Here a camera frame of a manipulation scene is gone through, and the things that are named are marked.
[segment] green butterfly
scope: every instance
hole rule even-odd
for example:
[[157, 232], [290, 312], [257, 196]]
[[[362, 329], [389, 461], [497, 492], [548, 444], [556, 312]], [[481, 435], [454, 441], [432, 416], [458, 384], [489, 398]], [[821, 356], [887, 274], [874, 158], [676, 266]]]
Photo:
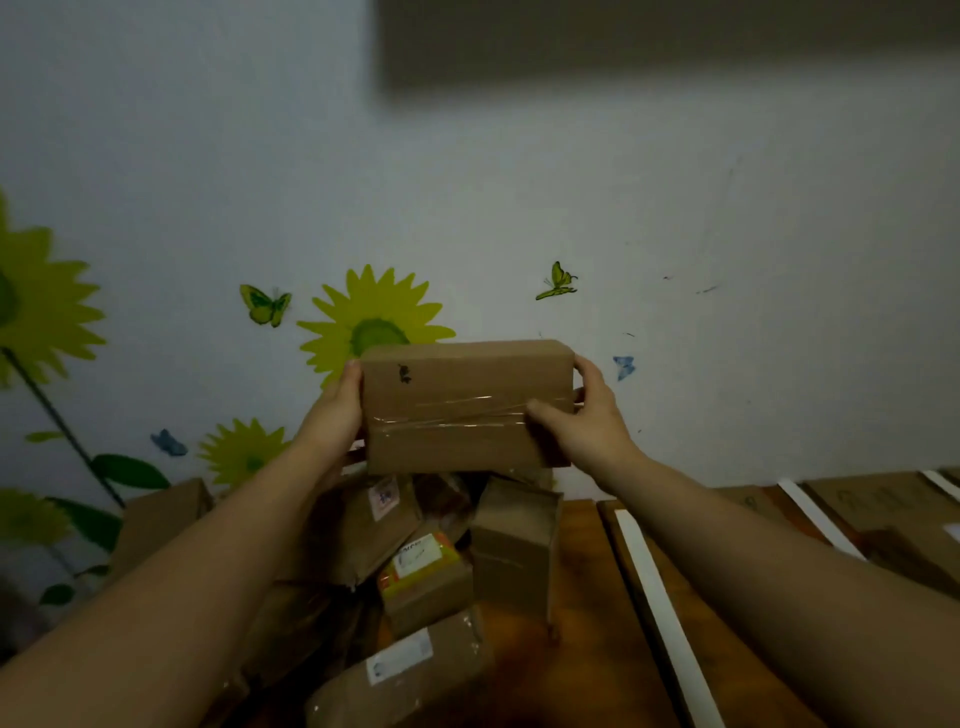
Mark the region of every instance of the green butterfly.
[[240, 286], [240, 295], [243, 297], [243, 303], [250, 310], [250, 317], [258, 324], [263, 326], [268, 321], [274, 328], [283, 321], [283, 313], [290, 305], [290, 299], [293, 294], [284, 293], [277, 299], [272, 299], [259, 288], [244, 283]]
[[576, 293], [576, 288], [571, 288], [570, 283], [576, 279], [576, 276], [571, 276], [567, 271], [560, 267], [560, 261], [558, 260], [553, 264], [553, 269], [550, 271], [550, 278], [553, 279], [551, 283], [547, 279], [543, 279], [543, 282], [551, 286], [549, 291], [543, 291], [537, 300], [549, 298], [550, 296], [562, 296], [564, 293]]

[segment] wooden surface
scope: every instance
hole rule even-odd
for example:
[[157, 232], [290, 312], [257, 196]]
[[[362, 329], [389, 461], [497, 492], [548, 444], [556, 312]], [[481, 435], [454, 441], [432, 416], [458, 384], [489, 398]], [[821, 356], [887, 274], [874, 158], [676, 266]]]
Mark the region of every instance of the wooden surface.
[[496, 660], [483, 725], [679, 726], [592, 500], [564, 503], [553, 595], [554, 638], [481, 605]]
[[[614, 512], [619, 501], [606, 501], [597, 508], [611, 533], [612, 544], [630, 587], [642, 601], [642, 587], [627, 551]], [[791, 522], [803, 523], [805, 516], [788, 510]], [[690, 647], [700, 664], [721, 717], [728, 728], [778, 728], [780, 726], [822, 726], [824, 723], [783, 682], [765, 666], [727, 624], [694, 591], [660, 548], [648, 537], [663, 585], [670, 597]], [[665, 655], [659, 659], [665, 661]], [[676, 685], [668, 676], [671, 690]]]

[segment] cardboard flap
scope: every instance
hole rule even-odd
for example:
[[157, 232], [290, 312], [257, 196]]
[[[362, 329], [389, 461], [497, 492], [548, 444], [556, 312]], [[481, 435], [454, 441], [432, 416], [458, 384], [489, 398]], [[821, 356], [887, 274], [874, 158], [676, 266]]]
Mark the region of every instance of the cardboard flap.
[[480, 497], [472, 528], [549, 546], [560, 522], [563, 495], [492, 477]]

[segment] cardboard box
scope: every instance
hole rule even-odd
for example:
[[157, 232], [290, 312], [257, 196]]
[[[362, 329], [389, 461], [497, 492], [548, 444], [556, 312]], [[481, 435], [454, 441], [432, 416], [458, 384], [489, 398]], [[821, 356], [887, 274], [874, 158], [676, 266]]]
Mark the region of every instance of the cardboard box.
[[274, 584], [240, 649], [243, 675], [259, 688], [279, 682], [327, 639], [322, 617], [329, 589], [313, 584]]
[[559, 341], [378, 346], [361, 361], [371, 473], [569, 465], [524, 414], [531, 398], [573, 412], [573, 351]]
[[276, 579], [356, 587], [421, 521], [410, 477], [357, 475], [317, 499]]
[[960, 522], [960, 505], [919, 473], [827, 478], [807, 485], [857, 531], [917, 517]]
[[107, 585], [130, 573], [213, 508], [200, 478], [131, 500], [110, 556]]
[[493, 477], [470, 526], [476, 597], [550, 621], [564, 496]]
[[440, 531], [405, 544], [376, 585], [397, 639], [473, 603], [473, 570]]
[[495, 471], [493, 474], [504, 480], [517, 480], [527, 485], [535, 485], [544, 491], [554, 490], [552, 468], [514, 468], [508, 471]]
[[474, 607], [354, 665], [316, 691], [307, 728], [456, 725], [483, 710], [491, 649]]
[[789, 524], [790, 521], [783, 515], [777, 505], [767, 497], [763, 489], [756, 485], [743, 485], [736, 488], [717, 488], [716, 492], [734, 503], [749, 508], [754, 513], [763, 516], [769, 521]]
[[473, 503], [459, 475], [415, 475], [414, 493], [423, 513], [423, 523], [411, 540], [435, 531], [442, 531], [452, 544], [464, 537], [473, 521]]

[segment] white label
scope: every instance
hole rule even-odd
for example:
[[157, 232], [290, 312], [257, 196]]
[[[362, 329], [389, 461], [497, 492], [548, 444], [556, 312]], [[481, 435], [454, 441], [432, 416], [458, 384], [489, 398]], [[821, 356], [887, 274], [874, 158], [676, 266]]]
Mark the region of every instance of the white label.
[[423, 627], [419, 632], [368, 658], [367, 679], [371, 685], [382, 683], [431, 657], [433, 644], [430, 642], [430, 633]]
[[394, 557], [396, 575], [402, 579], [427, 564], [440, 561], [442, 556], [437, 539], [432, 533], [428, 533], [423, 538], [410, 542], [396, 553]]
[[960, 523], [944, 523], [944, 530], [955, 542], [960, 544]]
[[368, 488], [367, 495], [370, 497], [370, 510], [374, 521], [379, 521], [400, 505], [400, 486], [397, 485], [395, 477]]

